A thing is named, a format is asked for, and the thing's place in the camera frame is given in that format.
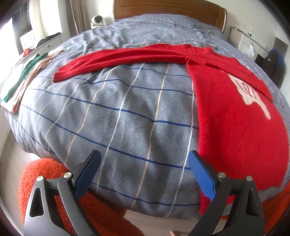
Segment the wooden headboard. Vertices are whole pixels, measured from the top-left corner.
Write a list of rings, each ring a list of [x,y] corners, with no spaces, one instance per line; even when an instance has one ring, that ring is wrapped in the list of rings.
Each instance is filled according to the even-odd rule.
[[[184,15],[225,30],[227,10],[204,0],[114,0],[113,16],[116,20],[143,14]]]

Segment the black jacket on chair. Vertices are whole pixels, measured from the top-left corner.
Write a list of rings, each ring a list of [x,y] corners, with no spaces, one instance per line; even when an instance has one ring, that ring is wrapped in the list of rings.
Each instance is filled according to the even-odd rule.
[[[270,52],[265,58],[257,56],[255,63],[269,76],[278,88],[281,88],[286,66],[281,67],[278,65],[277,60],[272,58]]]

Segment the pink folded garment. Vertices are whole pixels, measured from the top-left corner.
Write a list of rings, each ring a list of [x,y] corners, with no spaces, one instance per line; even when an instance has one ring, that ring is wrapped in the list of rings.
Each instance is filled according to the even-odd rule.
[[[32,80],[42,69],[44,69],[51,62],[53,58],[58,56],[63,51],[64,50],[54,50],[48,53],[48,55],[42,58],[39,62],[37,62],[36,65],[33,66],[32,70],[28,73],[28,75],[26,75],[22,82],[20,82],[20,84],[16,87],[15,91],[8,99],[8,101],[1,102],[1,105],[4,107],[4,109],[8,110],[11,113],[16,113],[21,99]]]

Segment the white dresser cabinet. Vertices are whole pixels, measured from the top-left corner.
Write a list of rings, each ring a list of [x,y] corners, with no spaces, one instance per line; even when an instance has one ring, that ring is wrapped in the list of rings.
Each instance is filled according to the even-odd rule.
[[[262,58],[267,57],[268,51],[263,48],[259,43],[253,40],[251,37],[243,33],[241,30],[230,26],[228,34],[228,43],[234,46],[237,50],[241,51],[243,54],[246,53],[246,50],[249,48],[252,43],[255,50],[255,60],[257,56]]]

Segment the white plastic bag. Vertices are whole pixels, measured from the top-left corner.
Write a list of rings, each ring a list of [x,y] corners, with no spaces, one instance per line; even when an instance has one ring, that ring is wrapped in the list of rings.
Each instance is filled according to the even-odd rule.
[[[252,43],[250,44],[249,48],[246,50],[245,55],[246,55],[248,58],[250,58],[250,59],[252,59],[252,60],[255,60],[255,50],[254,50],[254,46],[253,46]]]

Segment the green bottle on dresser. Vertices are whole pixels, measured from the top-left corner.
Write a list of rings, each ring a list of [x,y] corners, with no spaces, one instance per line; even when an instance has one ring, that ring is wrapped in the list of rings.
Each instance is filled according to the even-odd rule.
[[[252,37],[252,29],[250,28],[247,34],[249,37]]]

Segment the blue garment on chair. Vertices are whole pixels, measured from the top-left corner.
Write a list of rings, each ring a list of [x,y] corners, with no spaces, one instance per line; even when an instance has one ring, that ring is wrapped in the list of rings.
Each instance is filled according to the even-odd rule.
[[[284,57],[277,49],[270,50],[270,53],[272,58],[277,60],[278,65],[280,65],[281,67],[285,66]]]

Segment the grey plaid duvet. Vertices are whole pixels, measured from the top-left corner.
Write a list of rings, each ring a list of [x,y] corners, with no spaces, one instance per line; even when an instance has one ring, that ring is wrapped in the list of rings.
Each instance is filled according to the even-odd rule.
[[[209,200],[193,150],[230,178],[251,176],[261,201],[289,183],[289,105],[221,31],[190,17],[147,14],[81,33],[5,112],[27,151],[75,169],[93,150],[91,189],[162,218],[197,218]]]

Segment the white window bench drawers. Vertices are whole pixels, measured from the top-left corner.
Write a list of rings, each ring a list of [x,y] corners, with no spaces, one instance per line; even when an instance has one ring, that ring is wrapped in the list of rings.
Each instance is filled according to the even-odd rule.
[[[25,56],[24,58],[22,58],[15,65],[18,66],[20,64],[25,64],[29,60],[33,59],[36,54],[42,55],[44,53],[50,52],[51,50],[54,50],[54,48],[58,47],[62,43],[61,37],[62,37],[62,33],[59,34],[59,35],[57,35],[56,37],[48,40],[47,42],[43,43],[39,47],[37,47],[34,50],[32,50],[27,56]]]

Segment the beige curtain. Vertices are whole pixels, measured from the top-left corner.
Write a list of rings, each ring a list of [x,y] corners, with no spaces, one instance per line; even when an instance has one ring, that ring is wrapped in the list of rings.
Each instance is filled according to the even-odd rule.
[[[76,36],[90,29],[90,18],[86,1],[66,0],[66,12],[71,36]]]

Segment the red knit sweater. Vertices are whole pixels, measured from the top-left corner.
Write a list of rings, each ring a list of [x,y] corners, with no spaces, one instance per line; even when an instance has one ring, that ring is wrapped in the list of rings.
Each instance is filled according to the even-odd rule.
[[[104,49],[57,69],[45,135],[69,168],[97,148],[99,195],[147,215],[192,218],[209,197],[189,170],[254,178],[262,201],[289,183],[289,139],[265,83],[236,58],[188,44]]]

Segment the green white folded garment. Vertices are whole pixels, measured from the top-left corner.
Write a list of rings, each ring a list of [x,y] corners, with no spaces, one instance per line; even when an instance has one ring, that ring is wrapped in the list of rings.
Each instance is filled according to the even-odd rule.
[[[36,54],[35,57],[30,60],[27,65],[22,69],[19,80],[13,85],[10,90],[7,92],[4,98],[1,98],[1,102],[7,102],[11,96],[14,94],[15,90],[19,87],[20,83],[23,82],[23,80],[28,76],[28,74],[32,71],[34,66],[40,62],[40,60],[44,59],[48,55],[47,53],[44,53],[42,55]]]

